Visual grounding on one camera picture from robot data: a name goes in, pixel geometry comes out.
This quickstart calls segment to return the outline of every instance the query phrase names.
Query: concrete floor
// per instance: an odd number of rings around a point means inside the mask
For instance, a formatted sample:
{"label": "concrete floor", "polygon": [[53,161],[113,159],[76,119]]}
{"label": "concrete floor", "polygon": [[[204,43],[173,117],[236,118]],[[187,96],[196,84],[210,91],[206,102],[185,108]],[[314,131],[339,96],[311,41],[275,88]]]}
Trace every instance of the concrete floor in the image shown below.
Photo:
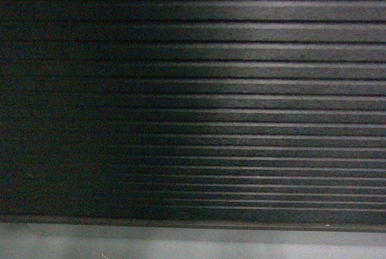
{"label": "concrete floor", "polygon": [[1,259],[386,258],[386,234],[0,224]]}

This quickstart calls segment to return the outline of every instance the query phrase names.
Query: dark gray shutter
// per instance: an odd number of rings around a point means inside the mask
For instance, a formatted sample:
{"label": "dark gray shutter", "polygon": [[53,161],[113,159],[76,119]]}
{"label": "dark gray shutter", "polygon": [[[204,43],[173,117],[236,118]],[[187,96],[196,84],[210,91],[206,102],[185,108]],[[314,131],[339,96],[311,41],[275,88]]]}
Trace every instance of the dark gray shutter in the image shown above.
{"label": "dark gray shutter", "polygon": [[0,9],[2,220],[386,223],[386,0]]}

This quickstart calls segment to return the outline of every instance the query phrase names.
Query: horizontal slat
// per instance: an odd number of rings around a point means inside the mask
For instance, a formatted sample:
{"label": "horizontal slat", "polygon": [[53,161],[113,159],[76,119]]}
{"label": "horizontal slat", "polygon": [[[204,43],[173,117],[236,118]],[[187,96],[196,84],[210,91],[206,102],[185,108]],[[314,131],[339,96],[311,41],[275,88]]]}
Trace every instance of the horizontal slat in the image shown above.
{"label": "horizontal slat", "polygon": [[384,1],[2,1],[12,21],[386,21]]}
{"label": "horizontal slat", "polygon": [[383,24],[2,22],[1,39],[91,41],[386,42]]}
{"label": "horizontal slat", "polygon": [[84,158],[103,159],[106,153],[126,155],[165,156],[269,156],[300,158],[385,158],[382,148],[344,147],[258,147],[258,146],[171,146],[171,145],[35,145],[10,144],[5,147],[8,158],[44,159],[47,157],[71,157],[77,161]]}
{"label": "horizontal slat", "polygon": [[95,144],[95,137],[101,147],[103,144],[141,144],[141,145],[252,145],[252,146],[290,146],[290,147],[384,147],[386,137],[355,136],[285,136],[285,135],[139,135],[124,133],[79,133],[61,132],[44,135],[20,134],[12,136],[13,143],[31,142],[35,144]]}
{"label": "horizontal slat", "polygon": [[13,121],[3,127],[11,137],[37,137],[58,132],[108,135],[127,133],[255,134],[320,136],[384,136],[384,124],[225,123],[225,122],[128,122],[128,121]]}
{"label": "horizontal slat", "polygon": [[239,209],[264,209],[264,208],[294,208],[294,209],[307,209],[307,208],[322,208],[322,209],[334,209],[339,211],[340,209],[361,209],[366,211],[386,211],[386,202],[383,203],[346,203],[346,202],[296,202],[296,201],[284,201],[284,202],[241,202],[241,201],[229,201],[229,200],[177,200],[177,199],[132,199],[125,198],[120,201],[121,204],[135,204],[135,205],[155,205],[155,206],[183,206],[187,208],[239,208]]}
{"label": "horizontal slat", "polygon": [[6,78],[5,91],[126,92],[164,94],[300,94],[386,95],[386,81],[133,79],[133,78]]}
{"label": "horizontal slat", "polygon": [[159,165],[95,165],[95,164],[78,164],[78,165],[61,165],[60,167],[42,167],[42,164],[24,164],[22,167],[12,165],[11,167],[1,167],[2,171],[15,171],[19,169],[18,175],[34,179],[47,179],[57,176],[58,179],[67,180],[69,177],[84,177],[92,185],[92,181],[101,177],[115,177],[117,180],[127,177],[206,177],[229,179],[232,177],[240,179],[315,179],[315,180],[359,180],[374,181],[386,180],[386,168],[376,168],[368,170],[365,168],[291,168],[291,167],[184,167],[173,166],[165,167]]}
{"label": "horizontal slat", "polygon": [[1,64],[16,77],[386,79],[386,63],[36,61]]}
{"label": "horizontal slat", "polygon": [[286,60],[386,62],[384,45],[275,43],[81,43],[10,42],[0,44],[7,60]]}
{"label": "horizontal slat", "polygon": [[12,94],[0,100],[5,105],[113,106],[127,108],[230,108],[230,109],[309,109],[384,110],[386,97],[290,96],[290,95],[141,95],[44,93]]}
{"label": "horizontal slat", "polygon": [[121,107],[7,106],[4,121],[234,121],[383,124],[384,111],[256,109],[123,109]]}
{"label": "horizontal slat", "polygon": [[[216,193],[223,193],[227,191],[234,192],[289,192],[289,193],[323,193],[323,194],[386,194],[385,187],[369,187],[369,186],[349,186],[349,185],[264,185],[264,184],[171,184],[171,183],[152,183],[152,182],[141,182],[133,184],[132,187],[135,189],[140,189],[142,191],[213,191]],[[117,190],[126,190],[126,188],[118,188]]]}

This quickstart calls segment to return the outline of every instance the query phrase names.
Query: metal shutter door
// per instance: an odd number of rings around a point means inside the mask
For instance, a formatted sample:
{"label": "metal shutter door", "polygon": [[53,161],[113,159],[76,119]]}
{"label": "metal shutter door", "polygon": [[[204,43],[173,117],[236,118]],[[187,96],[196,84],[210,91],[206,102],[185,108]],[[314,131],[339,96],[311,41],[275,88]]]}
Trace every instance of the metal shutter door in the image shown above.
{"label": "metal shutter door", "polygon": [[382,229],[386,0],[0,0],[2,220]]}

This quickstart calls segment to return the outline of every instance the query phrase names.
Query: metal panel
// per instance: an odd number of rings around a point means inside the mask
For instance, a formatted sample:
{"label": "metal panel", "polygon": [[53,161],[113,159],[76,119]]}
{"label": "metal panel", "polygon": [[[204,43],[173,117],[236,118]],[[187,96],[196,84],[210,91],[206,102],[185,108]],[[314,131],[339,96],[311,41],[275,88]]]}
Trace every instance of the metal panel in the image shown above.
{"label": "metal panel", "polygon": [[0,7],[1,220],[384,230],[385,0]]}

